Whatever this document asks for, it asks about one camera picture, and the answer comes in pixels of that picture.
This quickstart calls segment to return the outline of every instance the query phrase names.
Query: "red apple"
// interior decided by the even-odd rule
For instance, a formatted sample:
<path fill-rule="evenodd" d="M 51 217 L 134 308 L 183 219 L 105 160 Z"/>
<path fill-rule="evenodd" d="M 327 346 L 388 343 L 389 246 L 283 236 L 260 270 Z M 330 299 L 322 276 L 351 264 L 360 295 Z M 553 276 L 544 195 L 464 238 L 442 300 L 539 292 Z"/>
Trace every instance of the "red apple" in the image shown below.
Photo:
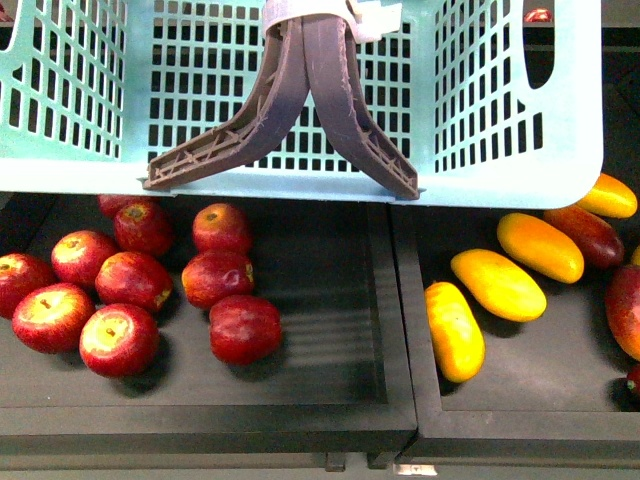
<path fill-rule="evenodd" d="M 96 277 L 96 291 L 106 305 L 131 303 L 155 313 L 171 295 L 173 281 L 151 255 L 120 252 L 102 264 Z"/>
<path fill-rule="evenodd" d="M 167 213 L 149 201 L 130 203 L 120 209 L 113 219 L 113 228 L 120 248 L 154 257 L 167 253 L 176 238 Z"/>
<path fill-rule="evenodd" d="M 118 251 L 116 242 L 106 233 L 80 230 L 65 235 L 53 247 L 51 265 L 63 282 L 93 290 L 100 267 Z"/>
<path fill-rule="evenodd" d="M 228 203 L 214 203 L 200 210 L 191 233 L 199 252 L 233 250 L 246 254 L 253 243 L 247 216 Z"/>
<path fill-rule="evenodd" d="M 208 310 L 229 295 L 253 291 L 253 266 L 246 255 L 209 250 L 191 259 L 182 271 L 182 285 L 191 305 Z"/>
<path fill-rule="evenodd" d="M 233 295 L 209 312 L 211 352 L 221 361 L 249 365 L 278 349 L 282 341 L 280 313 L 263 298 Z"/>
<path fill-rule="evenodd" d="M 37 257 L 27 253 L 0 257 L 0 317 L 11 320 L 20 300 L 57 281 L 51 265 Z"/>
<path fill-rule="evenodd" d="M 11 325 L 16 337 L 37 352 L 69 352 L 78 348 L 82 327 L 95 311 L 82 288 L 55 283 L 23 298 Z"/>
<path fill-rule="evenodd" d="M 157 198 L 146 195 L 98 195 L 98 208 L 100 212 L 108 218 L 113 218 L 118 213 L 118 210 L 127 206 L 130 203 L 140 201 L 156 202 Z"/>
<path fill-rule="evenodd" d="M 98 375 L 121 378 L 144 372 L 159 344 L 158 326 L 146 310 L 115 303 L 98 310 L 82 329 L 80 356 Z"/>

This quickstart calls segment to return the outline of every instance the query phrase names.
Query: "dark surface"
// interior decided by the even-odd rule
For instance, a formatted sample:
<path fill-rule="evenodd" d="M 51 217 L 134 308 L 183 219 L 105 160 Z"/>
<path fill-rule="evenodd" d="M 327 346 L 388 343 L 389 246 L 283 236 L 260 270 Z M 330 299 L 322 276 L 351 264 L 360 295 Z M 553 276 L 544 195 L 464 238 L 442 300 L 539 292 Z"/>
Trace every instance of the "dark surface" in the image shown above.
<path fill-rule="evenodd" d="M 614 87 L 605 86 L 604 101 L 603 171 L 640 192 L 640 119 Z M 505 213 L 392 208 L 420 430 L 404 456 L 436 463 L 639 466 L 640 408 L 624 382 L 635 362 L 613 339 L 603 306 L 611 272 L 588 270 L 577 284 L 564 285 L 528 270 L 548 307 L 527 324 L 486 312 L 451 272 L 452 256 L 463 250 L 503 252 L 496 227 Z M 640 214 L 611 223 L 628 259 L 640 244 Z M 485 364 L 462 385 L 439 378 L 433 360 L 422 291 L 441 280 L 461 288 L 484 332 Z"/>
<path fill-rule="evenodd" d="M 160 355 L 147 373 L 107 380 L 77 353 L 28 350 L 8 322 L 0 324 L 0 451 L 399 451 L 406 444 L 416 420 L 384 208 L 233 200 L 255 233 L 255 294 L 279 308 L 284 331 L 277 353 L 236 368 L 211 354 L 207 313 L 186 302 L 180 282 L 196 253 L 192 219 L 214 201 L 221 199 L 162 199 L 180 232 L 162 259 L 176 292 L 157 316 Z M 95 197 L 60 196 L 28 251 L 47 259 L 59 238 L 87 228 L 112 233 Z"/>

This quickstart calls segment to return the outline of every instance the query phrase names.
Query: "plastic basket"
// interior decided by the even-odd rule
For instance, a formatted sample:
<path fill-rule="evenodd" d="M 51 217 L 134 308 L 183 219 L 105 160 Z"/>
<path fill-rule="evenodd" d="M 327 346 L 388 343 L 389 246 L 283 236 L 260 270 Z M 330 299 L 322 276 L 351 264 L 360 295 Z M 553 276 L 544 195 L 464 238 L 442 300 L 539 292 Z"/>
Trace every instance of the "plastic basket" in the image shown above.
<path fill-rule="evenodd" d="M 20 2 L 0 51 L 0 190 L 141 193 L 150 158 L 230 118 L 261 61 L 262 0 Z M 424 205 L 569 204 L 602 165 L 600 2 L 555 7 L 550 80 L 530 87 L 521 0 L 405 0 L 359 49 L 378 124 Z M 403 203 L 326 141 L 311 98 L 282 145 L 168 194 Z"/>

